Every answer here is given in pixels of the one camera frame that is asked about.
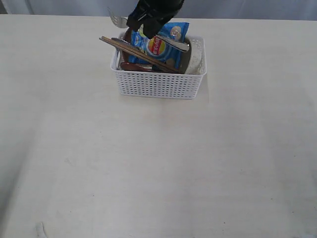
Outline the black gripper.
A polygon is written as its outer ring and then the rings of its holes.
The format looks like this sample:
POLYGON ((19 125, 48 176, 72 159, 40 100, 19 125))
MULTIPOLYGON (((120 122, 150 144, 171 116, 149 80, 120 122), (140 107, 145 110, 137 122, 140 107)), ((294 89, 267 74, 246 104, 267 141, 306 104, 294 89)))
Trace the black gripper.
POLYGON ((144 35, 151 39, 182 8, 184 0, 140 0, 129 14, 127 26, 138 31, 143 25, 144 35))

